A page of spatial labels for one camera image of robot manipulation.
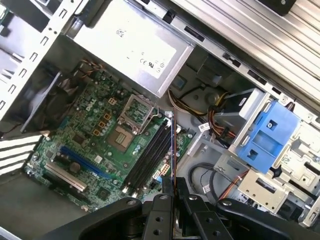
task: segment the chip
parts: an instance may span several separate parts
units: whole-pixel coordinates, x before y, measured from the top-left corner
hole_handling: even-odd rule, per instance
[[[125,152],[130,146],[134,136],[127,130],[117,126],[108,136],[108,143],[121,152]]]
[[[45,153],[45,155],[46,155],[46,157],[48,158],[48,159],[50,159],[53,155],[54,155],[54,153],[52,152],[52,151],[46,151],[46,153]]]
[[[107,189],[100,187],[98,192],[96,193],[96,196],[100,198],[102,201],[105,201],[107,200],[109,194],[110,192]]]
[[[82,136],[76,134],[76,135],[74,135],[74,137],[73,137],[72,140],[75,141],[77,144],[80,144],[80,145],[81,145],[81,144],[84,143],[84,141],[85,141],[86,139],[83,138]]]

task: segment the label sticker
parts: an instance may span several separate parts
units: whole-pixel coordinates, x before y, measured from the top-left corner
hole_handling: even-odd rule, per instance
[[[242,99],[241,102],[240,102],[240,104],[239,104],[239,106],[241,107],[241,106],[245,103],[246,100],[247,100],[246,97],[245,97],[244,99]]]
[[[200,126],[199,126],[199,129],[200,129],[200,132],[204,132],[204,131],[207,131],[207,130],[209,130],[210,129],[210,125],[209,125],[209,123],[207,122],[207,123],[204,123],[204,124],[201,124]]]
[[[132,21],[114,24],[114,36],[117,38],[118,47],[122,48],[123,56],[133,66],[143,69],[155,78],[164,72],[176,49],[153,34],[132,32],[137,27],[130,27]]]

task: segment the wire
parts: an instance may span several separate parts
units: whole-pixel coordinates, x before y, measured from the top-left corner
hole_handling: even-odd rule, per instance
[[[195,184],[192,180],[192,176],[193,176],[193,173],[194,171],[197,169],[197,168],[203,168],[203,169],[207,169],[207,170],[214,170],[214,165],[211,164],[211,163],[206,163],[206,162],[202,162],[202,163],[198,163],[194,166],[192,166],[189,171],[188,171],[188,182],[190,184],[190,187],[192,188],[192,190],[195,192],[195,193],[198,193],[196,187],[195,187]]]
[[[207,172],[209,172],[210,171],[210,169],[208,169],[207,171],[205,171],[202,175],[201,175],[201,177],[200,177],[200,184],[201,184],[201,187],[204,187],[203,186],[203,184],[202,184],[202,178],[204,177],[204,175],[206,175],[207,174]]]
[[[242,173],[241,175],[237,176],[232,183],[230,183],[230,185],[225,189],[225,191],[221,194],[221,196],[219,197],[219,200],[224,199],[231,191],[231,189],[237,184],[237,182],[239,180],[242,180],[242,178],[244,176],[247,175],[248,171],[245,171],[244,173]]]
[[[214,198],[214,200],[217,202],[219,200],[218,198],[218,195],[215,191],[215,188],[214,188],[214,177],[216,175],[217,171],[214,170],[211,175],[210,175],[210,179],[209,179],[209,188],[210,188],[210,192],[212,194],[212,197]]]

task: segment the expansion slot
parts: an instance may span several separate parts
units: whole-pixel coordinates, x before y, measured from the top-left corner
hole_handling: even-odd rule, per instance
[[[92,163],[90,163],[89,161],[84,159],[82,156],[80,156],[80,155],[76,154],[74,151],[70,150],[68,147],[62,146],[60,148],[60,152],[62,154],[64,154],[64,155],[69,156],[73,161],[77,162],[82,167],[84,167],[84,168],[88,169],[89,171],[97,174],[98,176],[106,178],[106,179],[110,179],[111,178],[111,176],[109,174],[104,173],[102,170],[100,170],[99,168],[94,166]]]
[[[136,194],[146,184],[155,167],[171,145],[171,131],[167,123],[160,126],[123,182],[123,192],[128,188]]]
[[[58,165],[53,162],[47,162],[44,166],[49,172],[54,174],[55,176],[61,178],[62,180],[66,181],[71,186],[75,187],[79,191],[83,192],[87,188],[87,184],[77,179],[75,176],[72,176],[70,173],[66,172]]]

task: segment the black bracket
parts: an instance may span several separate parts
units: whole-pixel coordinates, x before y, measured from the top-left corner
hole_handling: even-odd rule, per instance
[[[270,8],[280,16],[285,16],[289,13],[296,0],[258,0],[263,5]]]

